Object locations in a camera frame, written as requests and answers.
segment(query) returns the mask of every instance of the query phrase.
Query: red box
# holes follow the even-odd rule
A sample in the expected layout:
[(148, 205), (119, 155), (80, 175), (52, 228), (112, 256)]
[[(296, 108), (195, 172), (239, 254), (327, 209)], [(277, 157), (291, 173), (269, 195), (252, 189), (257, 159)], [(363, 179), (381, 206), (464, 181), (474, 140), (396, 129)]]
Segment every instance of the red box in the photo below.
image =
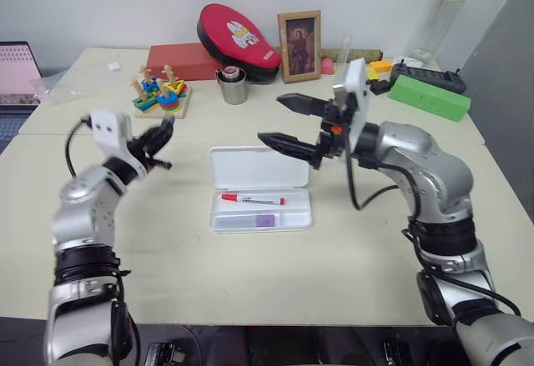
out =
[(185, 81), (215, 80), (215, 71), (223, 67), (211, 57), (202, 43), (177, 43), (150, 47), (147, 68), (152, 69), (152, 75), (166, 78), (167, 76), (162, 73), (166, 64), (173, 68), (176, 78)]

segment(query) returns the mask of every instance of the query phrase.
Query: laptop screen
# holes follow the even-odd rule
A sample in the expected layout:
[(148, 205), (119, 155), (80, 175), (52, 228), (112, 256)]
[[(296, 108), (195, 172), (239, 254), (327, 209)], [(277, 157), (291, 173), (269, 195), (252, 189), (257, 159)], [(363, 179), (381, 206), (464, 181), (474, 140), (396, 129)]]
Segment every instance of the laptop screen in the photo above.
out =
[(31, 80), (40, 78), (27, 42), (0, 43), (0, 104), (36, 104)]

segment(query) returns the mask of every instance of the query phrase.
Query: clear plastic bottle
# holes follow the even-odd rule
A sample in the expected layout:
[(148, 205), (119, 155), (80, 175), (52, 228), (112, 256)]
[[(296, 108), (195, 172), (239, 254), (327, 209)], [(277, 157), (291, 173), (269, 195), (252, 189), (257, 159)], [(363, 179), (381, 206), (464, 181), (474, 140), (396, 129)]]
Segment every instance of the clear plastic bottle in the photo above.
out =
[(439, 0), (410, 55), (412, 58), (428, 63), (434, 57), (464, 1)]

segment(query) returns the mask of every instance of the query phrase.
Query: green box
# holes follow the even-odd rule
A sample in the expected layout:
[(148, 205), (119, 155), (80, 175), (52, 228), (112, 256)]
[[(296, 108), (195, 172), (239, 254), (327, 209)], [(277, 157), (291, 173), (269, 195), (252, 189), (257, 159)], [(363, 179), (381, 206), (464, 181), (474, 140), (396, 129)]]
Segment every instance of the green box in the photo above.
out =
[(397, 78), (389, 95), (391, 99), (455, 122), (460, 121), (471, 106), (468, 97), (407, 76)]

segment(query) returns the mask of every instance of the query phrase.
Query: red marker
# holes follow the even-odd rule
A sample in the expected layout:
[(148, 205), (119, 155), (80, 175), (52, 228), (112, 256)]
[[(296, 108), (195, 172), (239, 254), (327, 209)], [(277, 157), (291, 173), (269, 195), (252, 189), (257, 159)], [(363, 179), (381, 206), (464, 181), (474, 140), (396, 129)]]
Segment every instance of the red marker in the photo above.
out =
[(223, 193), (220, 196), (225, 201), (244, 202), (244, 203), (262, 203), (263, 205), (285, 205), (285, 199), (260, 199), (251, 195), (242, 195), (240, 193)]

